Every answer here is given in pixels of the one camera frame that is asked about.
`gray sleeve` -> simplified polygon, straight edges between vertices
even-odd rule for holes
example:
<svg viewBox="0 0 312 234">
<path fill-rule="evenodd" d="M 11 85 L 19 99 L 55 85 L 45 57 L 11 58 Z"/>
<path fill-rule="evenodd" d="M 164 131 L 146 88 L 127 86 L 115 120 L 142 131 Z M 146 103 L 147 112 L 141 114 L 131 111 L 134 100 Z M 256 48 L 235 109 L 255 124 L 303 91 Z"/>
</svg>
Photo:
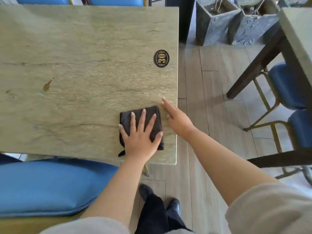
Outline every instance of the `gray sleeve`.
<svg viewBox="0 0 312 234">
<path fill-rule="evenodd" d="M 312 197 L 282 183 L 251 188 L 226 215 L 232 234 L 306 234 L 312 230 Z"/>
<path fill-rule="evenodd" d="M 40 234 L 130 234 L 121 222 L 106 217 L 88 217 L 50 227 Z"/>
</svg>

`right hand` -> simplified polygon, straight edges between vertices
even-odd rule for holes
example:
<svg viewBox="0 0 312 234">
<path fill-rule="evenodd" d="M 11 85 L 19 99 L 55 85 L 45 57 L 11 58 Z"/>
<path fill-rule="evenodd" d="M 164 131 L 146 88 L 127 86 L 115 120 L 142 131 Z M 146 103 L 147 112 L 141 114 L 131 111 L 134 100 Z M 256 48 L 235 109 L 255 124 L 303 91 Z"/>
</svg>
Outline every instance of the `right hand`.
<svg viewBox="0 0 312 234">
<path fill-rule="evenodd" d="M 164 97 L 161 104 L 169 112 L 169 125 L 178 136 L 185 139 L 189 132 L 196 129 L 189 117 L 179 108 L 171 105 Z"/>
</svg>

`black shoe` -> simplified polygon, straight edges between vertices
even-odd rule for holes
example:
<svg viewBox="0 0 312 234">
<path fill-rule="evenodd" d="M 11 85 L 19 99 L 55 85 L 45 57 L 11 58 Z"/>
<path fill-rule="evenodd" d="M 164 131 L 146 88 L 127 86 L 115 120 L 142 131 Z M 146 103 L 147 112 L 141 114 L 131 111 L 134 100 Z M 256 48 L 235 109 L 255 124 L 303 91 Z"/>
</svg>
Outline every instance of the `black shoe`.
<svg viewBox="0 0 312 234">
<path fill-rule="evenodd" d="M 176 198 L 173 198 L 167 207 L 167 210 L 169 209 L 173 209 L 180 216 L 180 201 Z"/>
<path fill-rule="evenodd" d="M 150 188 L 148 185 L 145 185 L 145 184 L 141 184 L 139 186 L 138 192 L 140 193 L 140 196 L 144 202 L 146 201 L 148 195 L 154 194 L 154 191 L 152 190 L 152 188 Z"/>
</svg>

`table leg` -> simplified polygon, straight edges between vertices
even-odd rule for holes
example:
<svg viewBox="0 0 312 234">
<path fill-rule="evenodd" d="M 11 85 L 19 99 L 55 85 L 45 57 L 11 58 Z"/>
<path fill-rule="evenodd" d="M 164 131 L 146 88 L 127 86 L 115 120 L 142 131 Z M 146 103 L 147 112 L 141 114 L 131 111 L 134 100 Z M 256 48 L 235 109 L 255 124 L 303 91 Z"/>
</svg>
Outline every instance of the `table leg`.
<svg viewBox="0 0 312 234">
<path fill-rule="evenodd" d="M 259 168 L 287 167 L 312 164 L 312 148 L 303 148 L 248 159 Z"/>
<path fill-rule="evenodd" d="M 279 28 L 227 92 L 229 99 L 235 98 L 281 52 L 279 44 L 284 38 L 285 34 Z"/>
<path fill-rule="evenodd" d="M 145 175 L 146 175 L 147 177 L 149 177 L 149 170 L 148 170 L 148 168 L 147 168 L 147 165 L 146 165 L 146 164 L 144 165 L 143 170 L 144 170 Z"/>
</svg>

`finger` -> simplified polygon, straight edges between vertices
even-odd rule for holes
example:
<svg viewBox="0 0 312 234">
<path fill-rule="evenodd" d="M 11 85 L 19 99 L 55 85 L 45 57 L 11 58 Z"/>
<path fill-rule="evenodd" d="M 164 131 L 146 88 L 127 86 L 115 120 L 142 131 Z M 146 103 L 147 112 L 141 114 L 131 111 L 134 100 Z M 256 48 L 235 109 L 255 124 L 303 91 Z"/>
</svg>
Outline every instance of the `finger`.
<svg viewBox="0 0 312 234">
<path fill-rule="evenodd" d="M 131 112 L 131 122 L 130 122 L 130 134 L 136 132 L 136 125 L 135 125 L 135 113 Z"/>
<path fill-rule="evenodd" d="M 145 132 L 147 133 L 147 134 L 151 134 L 151 132 L 152 132 L 152 129 L 153 129 L 153 127 L 154 127 L 154 124 L 155 124 L 155 120 L 156 120 L 156 114 L 154 114 L 153 116 L 152 116 L 152 118 L 150 119 L 150 121 L 149 121 L 149 123 L 148 123 L 148 125 L 147 125 L 147 127 L 146 127 L 146 129 L 145 129 Z"/>
<path fill-rule="evenodd" d="M 156 137 L 155 137 L 155 140 L 154 140 L 153 144 L 154 144 L 156 147 L 158 147 L 159 144 L 160 144 L 160 142 L 161 142 L 162 134 L 163 134 L 163 132 L 160 131 L 160 132 L 158 132 L 158 134 L 157 134 Z"/>
<path fill-rule="evenodd" d="M 161 105 L 167 109 L 167 111 L 172 115 L 174 116 L 176 111 L 177 111 L 177 108 L 173 105 L 171 105 L 164 97 L 162 98 L 162 102 L 161 102 Z"/>
<path fill-rule="evenodd" d="M 146 110 L 145 108 L 142 111 L 142 115 L 140 117 L 140 121 L 138 122 L 138 131 L 144 132 L 144 124 L 145 124 Z"/>
<path fill-rule="evenodd" d="M 120 130 L 120 134 L 121 134 L 123 140 L 126 141 L 129 136 L 127 135 L 126 131 L 124 130 L 124 127 L 122 126 L 122 124 L 119 124 L 119 130 Z"/>
</svg>

